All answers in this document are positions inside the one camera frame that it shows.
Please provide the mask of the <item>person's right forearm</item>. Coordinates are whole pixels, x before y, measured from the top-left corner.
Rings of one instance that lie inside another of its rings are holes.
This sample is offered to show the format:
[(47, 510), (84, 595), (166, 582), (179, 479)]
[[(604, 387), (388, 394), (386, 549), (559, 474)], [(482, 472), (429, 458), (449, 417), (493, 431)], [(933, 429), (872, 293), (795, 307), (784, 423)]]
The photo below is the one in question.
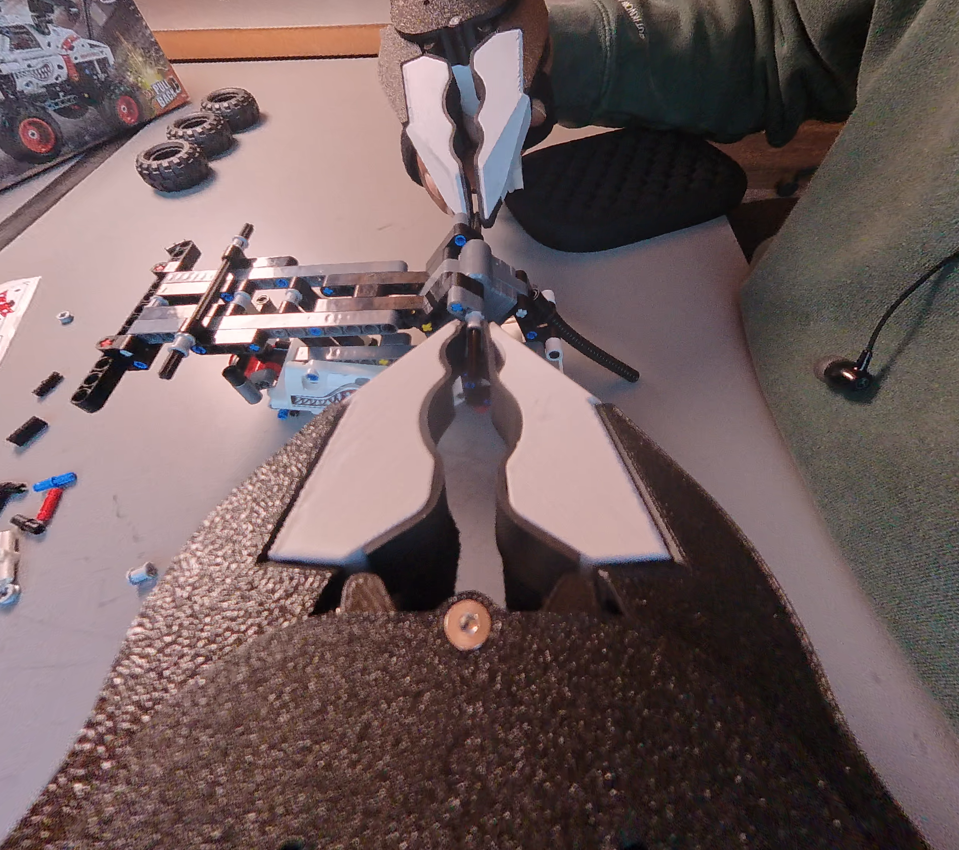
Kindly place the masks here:
[(774, 145), (854, 108), (876, 0), (577, 0), (550, 9), (557, 122)]

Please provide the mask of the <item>toy vehicle chassis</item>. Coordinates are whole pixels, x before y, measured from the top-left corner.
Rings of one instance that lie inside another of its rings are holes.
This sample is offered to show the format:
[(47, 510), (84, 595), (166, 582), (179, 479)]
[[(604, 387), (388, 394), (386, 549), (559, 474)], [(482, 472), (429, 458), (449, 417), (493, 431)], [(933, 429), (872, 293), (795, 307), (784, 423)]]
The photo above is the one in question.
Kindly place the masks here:
[[(465, 304), (475, 298), (458, 257), (469, 239), (483, 238), (459, 215), (425, 269), (409, 269), (402, 260), (300, 265), (295, 257), (248, 257), (245, 250), (244, 264), (227, 277), (221, 302), (204, 321), (211, 346), (189, 355), (226, 355), (222, 377), (247, 403), (267, 398), (282, 417), (322, 412), (434, 330), (465, 323)], [(196, 268), (201, 251), (187, 240), (166, 254), (121, 328), (98, 343), (101, 358), (71, 397), (79, 409), (98, 412), (125, 374), (150, 369), (157, 358), (164, 364), (222, 262)], [(543, 346), (556, 365), (564, 341), (618, 377), (639, 379), (634, 368), (573, 329), (524, 271), (491, 255), (486, 323), (515, 319), (521, 337)]]

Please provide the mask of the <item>toy truck cardboard box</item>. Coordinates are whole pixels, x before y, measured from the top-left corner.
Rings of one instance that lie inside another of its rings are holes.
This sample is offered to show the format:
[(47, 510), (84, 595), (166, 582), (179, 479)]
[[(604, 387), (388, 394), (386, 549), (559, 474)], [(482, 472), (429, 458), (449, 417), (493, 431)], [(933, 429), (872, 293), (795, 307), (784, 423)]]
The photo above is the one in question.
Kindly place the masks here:
[(1, 188), (187, 99), (133, 0), (2, 0)]

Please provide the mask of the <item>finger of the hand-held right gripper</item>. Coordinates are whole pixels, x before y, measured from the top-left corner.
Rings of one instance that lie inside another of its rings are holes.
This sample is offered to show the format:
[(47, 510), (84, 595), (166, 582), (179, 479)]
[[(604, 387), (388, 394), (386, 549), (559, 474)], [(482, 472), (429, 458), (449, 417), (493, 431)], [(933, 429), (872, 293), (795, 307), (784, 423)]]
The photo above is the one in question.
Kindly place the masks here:
[(521, 149), (531, 119), (522, 65), (524, 38), (518, 28), (491, 35), (471, 56), (471, 70), (482, 84), (475, 116), (482, 132), (475, 177), (484, 224), (493, 223), (506, 195), (522, 187)]
[(423, 54), (402, 65), (402, 76), (414, 170), (440, 209), (472, 215), (476, 224), (472, 160), (480, 100), (473, 72)]

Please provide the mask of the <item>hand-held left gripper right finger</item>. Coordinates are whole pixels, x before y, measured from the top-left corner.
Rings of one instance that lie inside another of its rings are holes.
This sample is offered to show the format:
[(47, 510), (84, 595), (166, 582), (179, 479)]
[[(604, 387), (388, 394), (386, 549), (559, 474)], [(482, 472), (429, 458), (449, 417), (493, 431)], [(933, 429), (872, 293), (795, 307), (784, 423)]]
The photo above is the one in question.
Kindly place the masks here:
[(499, 326), (489, 332), (500, 359), (491, 407), (508, 447), (510, 512), (588, 564), (669, 560), (598, 399)]

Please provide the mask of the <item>black toy tire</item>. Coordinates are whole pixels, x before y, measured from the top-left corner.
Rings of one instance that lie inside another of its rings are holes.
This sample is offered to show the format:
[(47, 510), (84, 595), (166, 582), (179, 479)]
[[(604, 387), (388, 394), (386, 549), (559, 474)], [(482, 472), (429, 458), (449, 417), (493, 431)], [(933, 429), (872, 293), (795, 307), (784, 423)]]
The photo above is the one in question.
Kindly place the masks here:
[(196, 143), (182, 139), (168, 139), (141, 151), (135, 167), (141, 178), (161, 193), (196, 187), (211, 174), (204, 151)]
[(208, 159), (219, 157), (234, 146), (234, 132), (228, 120), (204, 110), (187, 113), (170, 120), (166, 135), (174, 141), (194, 144)]
[(257, 99), (248, 90), (238, 87), (210, 91), (201, 100), (201, 109), (222, 117), (234, 134), (252, 128), (261, 119)]

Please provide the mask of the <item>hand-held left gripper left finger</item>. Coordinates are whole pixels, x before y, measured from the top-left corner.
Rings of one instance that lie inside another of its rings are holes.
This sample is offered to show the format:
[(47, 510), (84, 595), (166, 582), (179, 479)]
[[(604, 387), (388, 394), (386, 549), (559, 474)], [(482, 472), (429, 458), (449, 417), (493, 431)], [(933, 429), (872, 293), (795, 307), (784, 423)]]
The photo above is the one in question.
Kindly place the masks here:
[(437, 443), (454, 418), (447, 324), (346, 403), (269, 549), (273, 561), (358, 566), (425, 519), (445, 478)]

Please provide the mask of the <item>white sticker sheet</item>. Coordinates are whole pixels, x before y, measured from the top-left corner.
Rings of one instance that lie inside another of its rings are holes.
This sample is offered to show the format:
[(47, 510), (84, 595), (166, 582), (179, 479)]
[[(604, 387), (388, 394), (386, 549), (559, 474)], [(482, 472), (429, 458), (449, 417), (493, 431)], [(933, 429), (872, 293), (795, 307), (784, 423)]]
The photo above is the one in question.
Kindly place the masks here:
[(23, 315), (26, 312), (42, 277), (17, 279), (1, 282), (1, 343), (0, 360), (2, 361), (14, 339)]

